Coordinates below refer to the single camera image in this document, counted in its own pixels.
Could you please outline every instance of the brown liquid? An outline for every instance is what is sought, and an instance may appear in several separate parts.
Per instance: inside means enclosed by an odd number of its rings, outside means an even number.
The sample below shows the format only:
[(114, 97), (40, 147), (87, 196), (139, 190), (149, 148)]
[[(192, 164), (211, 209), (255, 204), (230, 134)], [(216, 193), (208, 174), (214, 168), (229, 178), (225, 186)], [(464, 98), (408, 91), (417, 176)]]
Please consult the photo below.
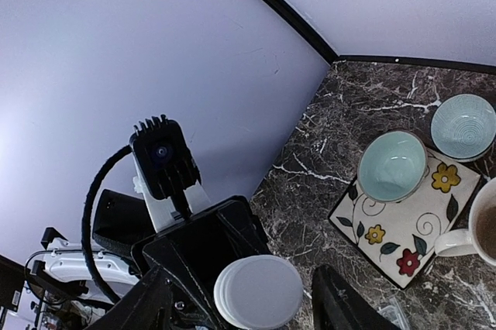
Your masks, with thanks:
[(475, 230), (482, 250), (496, 259), (496, 207), (480, 212)]

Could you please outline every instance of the marble countertop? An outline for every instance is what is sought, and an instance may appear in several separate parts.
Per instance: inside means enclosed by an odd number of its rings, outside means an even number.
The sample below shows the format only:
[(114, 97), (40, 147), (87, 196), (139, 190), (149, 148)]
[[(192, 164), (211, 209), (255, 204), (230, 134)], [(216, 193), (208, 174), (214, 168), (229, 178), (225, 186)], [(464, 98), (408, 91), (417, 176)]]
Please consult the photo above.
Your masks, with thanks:
[[(333, 266), (374, 308), (396, 297), (413, 329), (496, 328), (496, 270), (479, 256), (436, 257), (406, 290), (381, 276), (327, 216), (356, 174), (367, 144), (406, 129), (432, 144), (429, 123), (447, 98), (474, 93), (496, 102), (496, 76), (433, 67), (338, 62), (252, 200), (271, 250), (288, 258), (305, 284), (304, 305), (290, 328), (311, 329), (311, 279)], [(487, 180), (496, 152), (471, 163)], [(467, 209), (456, 227), (467, 225)]]

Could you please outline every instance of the leaf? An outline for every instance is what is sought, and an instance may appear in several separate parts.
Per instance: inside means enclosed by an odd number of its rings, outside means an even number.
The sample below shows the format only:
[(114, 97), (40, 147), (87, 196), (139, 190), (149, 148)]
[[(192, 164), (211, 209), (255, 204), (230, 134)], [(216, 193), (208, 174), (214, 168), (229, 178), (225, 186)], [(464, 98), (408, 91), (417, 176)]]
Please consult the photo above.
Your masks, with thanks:
[(415, 242), (415, 248), (417, 249), (417, 253), (424, 256), (427, 253), (427, 243), (420, 237), (413, 235), (413, 240)]
[(392, 254), (392, 253), (394, 253), (394, 251), (398, 247), (400, 247), (400, 246), (393, 243), (393, 242), (385, 243), (385, 244), (383, 244), (383, 246), (381, 246), (381, 254), (384, 254), (384, 255)]
[(358, 197), (357, 186), (352, 185), (350, 189), (348, 189), (348, 197), (350, 197), (351, 201), (355, 201)]
[(364, 233), (365, 233), (365, 227), (363, 227), (362, 222), (360, 222), (358, 228), (356, 229), (356, 236), (360, 238)]
[(458, 214), (458, 201), (455, 199), (453, 195), (451, 195), (451, 198), (449, 199), (448, 202), (448, 207), (446, 208), (446, 217), (448, 218), (448, 221), (451, 222), (456, 215)]
[(347, 218), (342, 218), (340, 216), (337, 217), (339, 222), (344, 225), (345, 227), (353, 227), (353, 223), (351, 222), (351, 220), (347, 219)]

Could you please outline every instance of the white cylindrical object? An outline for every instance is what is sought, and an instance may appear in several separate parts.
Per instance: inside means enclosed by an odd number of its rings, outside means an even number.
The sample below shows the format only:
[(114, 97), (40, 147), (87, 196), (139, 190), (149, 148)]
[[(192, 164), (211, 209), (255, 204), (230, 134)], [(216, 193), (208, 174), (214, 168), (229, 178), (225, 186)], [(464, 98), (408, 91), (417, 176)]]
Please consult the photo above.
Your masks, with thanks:
[(257, 255), (229, 264), (214, 287), (219, 313), (237, 328), (269, 330), (287, 324), (303, 298), (300, 275), (287, 260)]

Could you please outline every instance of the bowl rim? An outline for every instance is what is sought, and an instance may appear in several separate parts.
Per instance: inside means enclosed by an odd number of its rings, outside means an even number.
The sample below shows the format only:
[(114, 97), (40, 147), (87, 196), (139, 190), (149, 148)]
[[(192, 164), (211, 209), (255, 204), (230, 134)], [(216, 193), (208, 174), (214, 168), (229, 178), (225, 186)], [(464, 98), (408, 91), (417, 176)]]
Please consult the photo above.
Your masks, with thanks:
[[(370, 196), (365, 191), (365, 189), (363, 188), (363, 185), (362, 185), (362, 183), (360, 181), (360, 168), (361, 168), (361, 164), (362, 164), (363, 158), (365, 157), (365, 153), (368, 151), (368, 149), (370, 148), (370, 146), (372, 144), (374, 144), (377, 140), (379, 140), (379, 138), (381, 138), (383, 136), (386, 136), (386, 135), (389, 135), (389, 134), (392, 134), (394, 132), (403, 132), (405, 134), (409, 134), (410, 136), (412, 136), (414, 139), (416, 139), (420, 143), (420, 146), (422, 147), (422, 149), (424, 151), (424, 158), (425, 158), (424, 170), (422, 171), (422, 175), (420, 176), (420, 178), (417, 180), (416, 185), (406, 195), (401, 196), (400, 198), (396, 198), (394, 200), (378, 200), (378, 199)], [(377, 138), (375, 138), (374, 140), (372, 140), (370, 143), (368, 143), (367, 147), (363, 151), (362, 157), (360, 158), (360, 161), (358, 163), (358, 169), (356, 170), (356, 181), (358, 182), (358, 185), (360, 186), (360, 189), (362, 190), (362, 192), (365, 193), (365, 195), (369, 199), (371, 199), (372, 201), (383, 203), (383, 204), (400, 202), (400, 201), (403, 201), (406, 198), (410, 197), (415, 191), (417, 191), (417, 189), (419, 189), (420, 184), (422, 183), (422, 181), (424, 180), (424, 177), (425, 177), (425, 171), (427, 170), (427, 161), (428, 161), (428, 155), (427, 155), (427, 149), (425, 148), (425, 144), (424, 144), (424, 142), (416, 134), (414, 134), (411, 131), (403, 130), (403, 129), (396, 129), (396, 130), (387, 131), (384, 134), (379, 135)]]
[(438, 112), (439, 110), (442, 108), (443, 105), (445, 105), (448, 101), (450, 100), (454, 100), (456, 98), (459, 98), (460, 96), (470, 96), (470, 97), (475, 97), (477, 99), (480, 99), (482, 101), (485, 101), (490, 107), (491, 107), (491, 110), (492, 112), (494, 113), (494, 117), (496, 118), (496, 111), (494, 110), (494, 106), (489, 102), (487, 101), (486, 98), (483, 98), (481, 97), (480, 95), (476, 95), (476, 94), (458, 94), (458, 95), (454, 95), (452, 96), (451, 98), (448, 98), (447, 100), (445, 100), (437, 109), (436, 111), (434, 112), (434, 115), (432, 116), (432, 119), (431, 119), (431, 127), (430, 127), (430, 132), (431, 132), (431, 138), (432, 138), (432, 142), (434, 143), (434, 145), (436, 146), (436, 148), (444, 155), (448, 156), (449, 158), (452, 158), (453, 160), (455, 161), (459, 161), (459, 162), (472, 162), (472, 161), (475, 161), (479, 158), (481, 158), (490, 148), (491, 146), (493, 145), (493, 142), (494, 142), (494, 139), (496, 139), (496, 129), (494, 129), (494, 133), (493, 133), (493, 137), (492, 137), (492, 140), (491, 142), (487, 145), (486, 148), (484, 148), (483, 150), (481, 150), (480, 152), (478, 153), (473, 153), (473, 154), (470, 154), (469, 156), (465, 156), (465, 157), (456, 157), (456, 156), (453, 156), (451, 154), (449, 154), (448, 152), (445, 152), (444, 150), (442, 150), (440, 147), (439, 147), (439, 144), (436, 142), (436, 140), (434, 139), (434, 135), (433, 135), (433, 122), (434, 122), (434, 119), (436, 118), (436, 116), (438, 115)]

